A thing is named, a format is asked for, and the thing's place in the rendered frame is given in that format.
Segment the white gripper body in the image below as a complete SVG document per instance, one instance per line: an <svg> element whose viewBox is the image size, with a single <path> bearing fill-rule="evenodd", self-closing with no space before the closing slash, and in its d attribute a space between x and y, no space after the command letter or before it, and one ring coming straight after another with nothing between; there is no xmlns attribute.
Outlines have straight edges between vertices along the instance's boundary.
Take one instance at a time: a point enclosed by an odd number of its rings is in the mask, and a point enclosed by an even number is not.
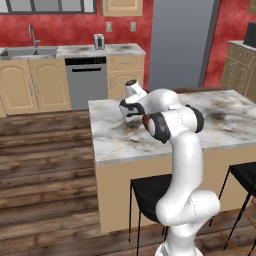
<svg viewBox="0 0 256 256"><path fill-rule="evenodd" d="M130 117L125 116L124 118L125 118L125 121L126 121L127 123L129 123L129 122L138 122L138 121L142 121L142 117L143 117L143 115L132 115L132 116L130 116Z"/></svg>

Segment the beige drawer cupboard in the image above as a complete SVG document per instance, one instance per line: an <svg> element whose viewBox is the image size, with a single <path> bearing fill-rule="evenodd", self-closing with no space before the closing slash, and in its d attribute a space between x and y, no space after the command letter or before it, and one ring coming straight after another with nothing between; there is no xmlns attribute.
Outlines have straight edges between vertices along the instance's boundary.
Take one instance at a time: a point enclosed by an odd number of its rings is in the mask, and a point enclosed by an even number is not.
<svg viewBox="0 0 256 256"><path fill-rule="evenodd" d="M107 56L108 98L125 98L125 83L137 80L143 85L144 55Z"/></svg>

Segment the grey dishwasher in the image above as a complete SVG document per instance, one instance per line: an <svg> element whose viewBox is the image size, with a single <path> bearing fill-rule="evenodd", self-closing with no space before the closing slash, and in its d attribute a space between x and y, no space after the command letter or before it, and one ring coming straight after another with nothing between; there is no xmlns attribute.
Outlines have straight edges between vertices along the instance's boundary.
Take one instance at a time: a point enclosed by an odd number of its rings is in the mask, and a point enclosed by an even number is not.
<svg viewBox="0 0 256 256"><path fill-rule="evenodd" d="M66 58L65 64L73 110L87 110L90 100L107 98L105 57Z"/></svg>

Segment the beige kitchen island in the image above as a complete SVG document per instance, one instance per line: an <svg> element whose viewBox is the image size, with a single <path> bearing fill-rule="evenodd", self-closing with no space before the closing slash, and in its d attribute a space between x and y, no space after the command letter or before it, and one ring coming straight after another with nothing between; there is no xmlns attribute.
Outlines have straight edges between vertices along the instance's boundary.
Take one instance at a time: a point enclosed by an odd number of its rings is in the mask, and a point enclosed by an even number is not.
<svg viewBox="0 0 256 256"><path fill-rule="evenodd" d="M242 206L246 192L227 174L233 164L256 161L256 104L234 90L181 94L180 101L201 111L204 150L201 187L221 197L223 211ZM171 171L171 145L150 136L143 125L127 126L118 99L89 103L95 172L103 233L147 225L130 195L132 178Z"/></svg>

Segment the black bar stool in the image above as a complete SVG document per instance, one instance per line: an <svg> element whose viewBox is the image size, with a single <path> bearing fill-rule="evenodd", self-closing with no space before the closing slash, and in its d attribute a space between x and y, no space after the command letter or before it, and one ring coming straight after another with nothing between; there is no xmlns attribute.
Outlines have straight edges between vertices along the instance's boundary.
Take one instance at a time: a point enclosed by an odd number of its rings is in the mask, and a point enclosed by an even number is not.
<svg viewBox="0 0 256 256"><path fill-rule="evenodd" d="M167 192L172 180L171 174L150 176L130 180L130 194L135 194L139 215L159 223L156 204ZM140 242L141 217L138 217L137 242Z"/></svg>
<svg viewBox="0 0 256 256"><path fill-rule="evenodd" d="M244 188L244 190L247 192L246 198L242 204L241 209L239 210L239 213L237 215L237 218L235 220L235 223L229 233L228 237L225 237L223 231L220 229L217 221L215 220L215 216L213 216L210 219L209 225L214 224L217 228L217 230L220 232L222 238L225 240L224 249L227 248L227 246L232 247L233 249L239 250L244 252L245 250L242 248L239 248L232 244L230 242L230 239L233 235L234 229L237 226L238 222L241 220L242 216L245 216L247 220L251 223L251 225L256 229L256 225L251 220L251 218L246 213L246 207L249 203L249 200L254 197L256 198L256 161L255 162L249 162L249 163L242 163L242 164L235 164L230 165L228 167L228 171L226 173L224 182L222 184L218 199L221 199L225 185L227 183L229 175L232 174L233 177L237 180L237 182ZM256 238L254 239L253 245L250 250L245 251L247 253L247 256L251 256L253 252L256 252Z"/></svg>

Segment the tall grey fridge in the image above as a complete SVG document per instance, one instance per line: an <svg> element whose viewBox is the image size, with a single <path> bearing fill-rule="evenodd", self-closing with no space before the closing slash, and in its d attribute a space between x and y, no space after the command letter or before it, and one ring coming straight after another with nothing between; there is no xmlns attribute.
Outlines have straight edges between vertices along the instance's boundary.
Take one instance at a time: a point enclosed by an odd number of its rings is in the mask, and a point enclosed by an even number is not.
<svg viewBox="0 0 256 256"><path fill-rule="evenodd" d="M220 0L154 0L148 89L203 86Z"/></svg>

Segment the beige arched-door cupboard run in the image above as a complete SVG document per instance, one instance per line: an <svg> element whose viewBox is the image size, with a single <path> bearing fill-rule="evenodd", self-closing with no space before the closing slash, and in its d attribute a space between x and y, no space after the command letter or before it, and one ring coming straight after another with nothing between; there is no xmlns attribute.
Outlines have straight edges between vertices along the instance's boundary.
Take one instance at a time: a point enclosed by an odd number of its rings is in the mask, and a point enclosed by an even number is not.
<svg viewBox="0 0 256 256"><path fill-rule="evenodd" d="M7 115L70 110L65 61L1 60L0 99Z"/></svg>

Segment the beige side cupboard run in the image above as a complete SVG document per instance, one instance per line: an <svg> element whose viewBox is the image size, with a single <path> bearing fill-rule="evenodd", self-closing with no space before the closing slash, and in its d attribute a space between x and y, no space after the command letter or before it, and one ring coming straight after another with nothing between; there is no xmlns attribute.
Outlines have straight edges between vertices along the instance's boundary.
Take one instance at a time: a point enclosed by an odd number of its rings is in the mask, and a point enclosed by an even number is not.
<svg viewBox="0 0 256 256"><path fill-rule="evenodd" d="M242 41L229 41L220 85L256 104L256 48Z"/></svg>

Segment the grey sink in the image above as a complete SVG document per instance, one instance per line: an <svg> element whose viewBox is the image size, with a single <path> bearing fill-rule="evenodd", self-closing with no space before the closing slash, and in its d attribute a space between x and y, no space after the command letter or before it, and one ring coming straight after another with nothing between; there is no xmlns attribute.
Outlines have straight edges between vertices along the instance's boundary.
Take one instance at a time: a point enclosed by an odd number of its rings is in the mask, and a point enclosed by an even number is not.
<svg viewBox="0 0 256 256"><path fill-rule="evenodd" d="M5 48L0 53L0 59L23 59L35 57L55 57L57 53L56 47L43 47L43 48Z"/></svg>

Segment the silver tap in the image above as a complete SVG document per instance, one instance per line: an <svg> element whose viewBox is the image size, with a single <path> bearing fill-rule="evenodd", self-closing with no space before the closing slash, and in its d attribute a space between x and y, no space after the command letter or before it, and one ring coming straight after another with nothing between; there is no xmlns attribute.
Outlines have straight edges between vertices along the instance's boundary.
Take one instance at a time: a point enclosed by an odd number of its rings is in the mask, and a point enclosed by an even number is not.
<svg viewBox="0 0 256 256"><path fill-rule="evenodd" d="M28 25L28 34L30 39L33 41L34 48L37 48L38 44L41 43L41 40L36 38L32 24Z"/></svg>

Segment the dark-framed window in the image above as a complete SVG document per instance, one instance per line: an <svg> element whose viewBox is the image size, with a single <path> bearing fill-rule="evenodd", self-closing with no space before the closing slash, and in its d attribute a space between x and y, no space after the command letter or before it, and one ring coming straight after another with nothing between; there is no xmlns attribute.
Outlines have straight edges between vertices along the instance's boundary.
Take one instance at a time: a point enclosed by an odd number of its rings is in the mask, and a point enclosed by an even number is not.
<svg viewBox="0 0 256 256"><path fill-rule="evenodd" d="M0 14L95 14L96 0L0 0Z"/></svg>

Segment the black microwave oven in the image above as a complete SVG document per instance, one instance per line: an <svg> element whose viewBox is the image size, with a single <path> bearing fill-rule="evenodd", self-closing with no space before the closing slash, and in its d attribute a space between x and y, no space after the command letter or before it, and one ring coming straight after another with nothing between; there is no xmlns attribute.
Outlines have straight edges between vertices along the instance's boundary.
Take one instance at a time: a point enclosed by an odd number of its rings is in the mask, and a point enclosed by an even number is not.
<svg viewBox="0 0 256 256"><path fill-rule="evenodd" d="M249 22L244 37L244 44L256 48L256 22Z"/></svg>

